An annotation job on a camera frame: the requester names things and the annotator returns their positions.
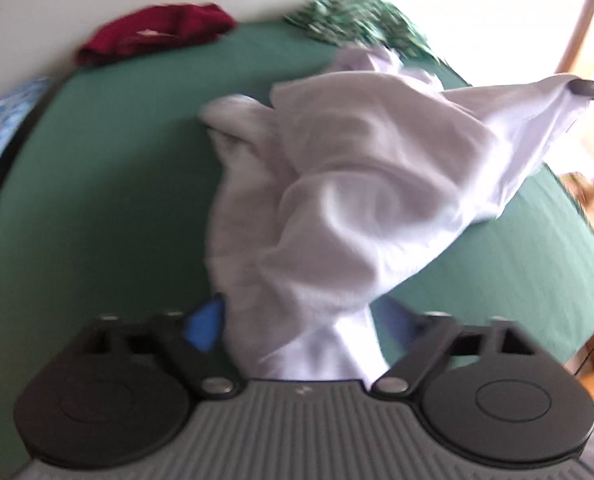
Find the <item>green patterned cloth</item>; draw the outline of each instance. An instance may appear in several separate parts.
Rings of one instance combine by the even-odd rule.
[[[384,45],[401,57],[438,59],[408,17],[382,0],[312,0],[285,18],[311,38],[337,46]]]

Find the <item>green bed sheet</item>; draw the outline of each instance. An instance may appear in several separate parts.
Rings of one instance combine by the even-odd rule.
[[[266,102],[274,82],[333,54],[285,23],[257,23],[64,86],[0,193],[0,478],[27,459],[14,398],[91,316],[138,320],[208,298],[204,233],[221,167],[199,108],[234,92]],[[464,86],[446,66],[424,68]],[[392,294],[467,323],[517,319],[563,361],[594,331],[594,235],[542,170],[499,220],[469,228]]]

